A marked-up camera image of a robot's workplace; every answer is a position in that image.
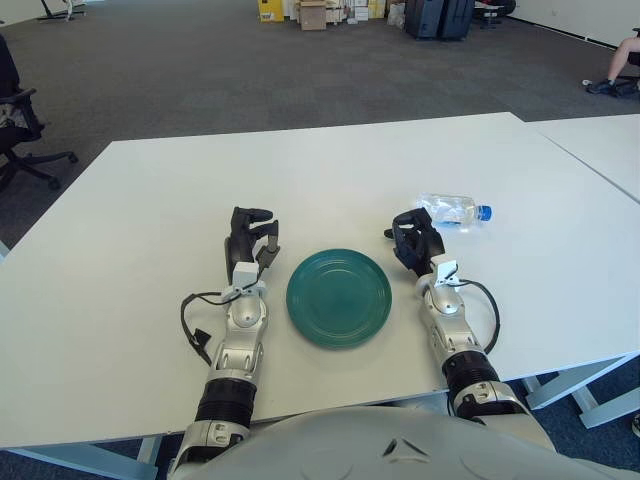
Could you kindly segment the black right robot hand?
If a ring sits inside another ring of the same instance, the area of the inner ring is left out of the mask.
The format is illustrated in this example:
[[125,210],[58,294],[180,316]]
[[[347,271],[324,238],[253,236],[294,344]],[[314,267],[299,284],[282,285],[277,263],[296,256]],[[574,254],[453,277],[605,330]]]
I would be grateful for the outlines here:
[[396,258],[418,277],[431,274],[431,259],[445,253],[442,237],[424,207],[397,215],[384,236],[395,242]]

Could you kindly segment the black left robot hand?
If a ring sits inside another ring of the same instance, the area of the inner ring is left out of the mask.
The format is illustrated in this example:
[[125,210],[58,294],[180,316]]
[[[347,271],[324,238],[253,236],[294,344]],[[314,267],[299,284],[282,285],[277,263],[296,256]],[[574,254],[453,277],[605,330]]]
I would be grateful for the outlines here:
[[257,262],[258,275],[261,275],[275,260],[280,251],[279,221],[274,220],[273,216],[270,210],[234,208],[230,220],[231,231],[224,242],[229,283],[232,283],[238,262]]

